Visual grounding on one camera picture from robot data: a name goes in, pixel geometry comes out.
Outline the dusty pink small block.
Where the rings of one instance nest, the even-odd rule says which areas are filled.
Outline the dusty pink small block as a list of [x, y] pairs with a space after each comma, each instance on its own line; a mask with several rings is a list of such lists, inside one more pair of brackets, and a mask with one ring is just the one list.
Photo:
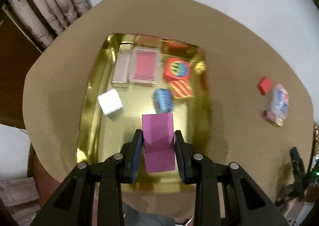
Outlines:
[[265, 111], [264, 118], [275, 127], [283, 127], [283, 119], [279, 118], [271, 111]]

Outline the gold and red tin box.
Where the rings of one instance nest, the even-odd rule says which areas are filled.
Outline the gold and red tin box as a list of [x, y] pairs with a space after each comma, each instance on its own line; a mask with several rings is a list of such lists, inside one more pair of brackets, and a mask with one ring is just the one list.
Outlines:
[[[128, 87], [119, 88], [117, 91], [123, 108], [107, 116], [102, 112], [98, 97], [112, 88], [112, 74], [118, 53], [135, 47], [160, 51], [156, 82], [152, 85], [131, 82]], [[155, 113], [154, 92], [159, 88], [169, 88], [169, 83], [163, 79], [163, 70], [170, 58], [190, 64], [190, 84], [194, 92], [190, 98], [174, 99], [174, 129], [179, 130], [184, 140], [198, 152], [207, 154], [212, 118], [211, 94], [204, 76], [204, 51], [195, 45], [166, 38], [110, 34], [98, 53], [84, 96], [76, 154], [78, 162], [103, 162], [132, 140], [136, 129], [142, 128], [142, 116]]]

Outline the brown wooden cabinet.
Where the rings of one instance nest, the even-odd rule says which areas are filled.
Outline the brown wooden cabinet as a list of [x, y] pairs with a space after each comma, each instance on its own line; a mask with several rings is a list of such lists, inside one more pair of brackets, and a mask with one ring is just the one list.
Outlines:
[[25, 129], [22, 107], [24, 82], [40, 51], [3, 10], [0, 47], [1, 124]]

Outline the clear case pink insert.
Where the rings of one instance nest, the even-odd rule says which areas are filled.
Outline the clear case pink insert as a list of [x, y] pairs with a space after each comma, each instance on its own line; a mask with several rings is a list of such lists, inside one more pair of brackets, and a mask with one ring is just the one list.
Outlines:
[[154, 86], [159, 82], [161, 74], [160, 49], [134, 47], [129, 66], [129, 82]]

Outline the dental floss plastic box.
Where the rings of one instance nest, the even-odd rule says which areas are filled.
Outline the dental floss plastic box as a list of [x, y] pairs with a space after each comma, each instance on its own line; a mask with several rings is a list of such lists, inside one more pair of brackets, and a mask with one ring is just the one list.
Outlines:
[[276, 84], [273, 88], [272, 100], [269, 110], [278, 118], [284, 120], [287, 117], [289, 106], [289, 94], [282, 84]]

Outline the white cube zigzag pattern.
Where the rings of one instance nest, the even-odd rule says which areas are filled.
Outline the white cube zigzag pattern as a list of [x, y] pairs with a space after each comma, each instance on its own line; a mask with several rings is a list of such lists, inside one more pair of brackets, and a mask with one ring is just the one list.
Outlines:
[[108, 116], [123, 108], [121, 98], [116, 89], [111, 89], [97, 97], [102, 112]]

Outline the blue tape measure keychain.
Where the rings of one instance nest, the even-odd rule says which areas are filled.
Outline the blue tape measure keychain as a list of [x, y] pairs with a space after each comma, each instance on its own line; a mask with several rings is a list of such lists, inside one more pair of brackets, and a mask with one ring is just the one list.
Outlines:
[[157, 114], [172, 112], [173, 100], [170, 90], [163, 88], [156, 89], [153, 94], [153, 103]]

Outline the silver white rectangular box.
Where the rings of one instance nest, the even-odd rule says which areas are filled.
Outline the silver white rectangular box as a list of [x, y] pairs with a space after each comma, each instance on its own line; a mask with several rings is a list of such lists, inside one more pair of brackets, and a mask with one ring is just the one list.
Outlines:
[[129, 86], [129, 67], [132, 49], [120, 48], [116, 55], [114, 72], [111, 84], [114, 88], [127, 88]]

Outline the red round-pattern tin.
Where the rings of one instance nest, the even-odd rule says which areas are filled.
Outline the red round-pattern tin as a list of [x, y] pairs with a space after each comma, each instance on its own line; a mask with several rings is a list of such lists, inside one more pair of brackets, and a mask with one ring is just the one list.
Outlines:
[[167, 60], [163, 73], [164, 80], [188, 80], [189, 77], [190, 65], [188, 62], [174, 57]]

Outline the red rectangular block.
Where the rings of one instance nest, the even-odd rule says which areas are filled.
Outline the red rectangular block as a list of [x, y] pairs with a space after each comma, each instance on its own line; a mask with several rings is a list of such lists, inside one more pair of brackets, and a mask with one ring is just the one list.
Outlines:
[[263, 77], [263, 79], [259, 82], [257, 88], [261, 95], [267, 95], [273, 86], [272, 81], [269, 77]]

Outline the pink magenta rectangular block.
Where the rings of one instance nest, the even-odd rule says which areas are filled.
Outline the pink magenta rectangular block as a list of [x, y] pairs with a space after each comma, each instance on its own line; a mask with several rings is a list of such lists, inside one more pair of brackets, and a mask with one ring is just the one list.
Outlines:
[[142, 130], [146, 172], [175, 170], [172, 113], [142, 115]]

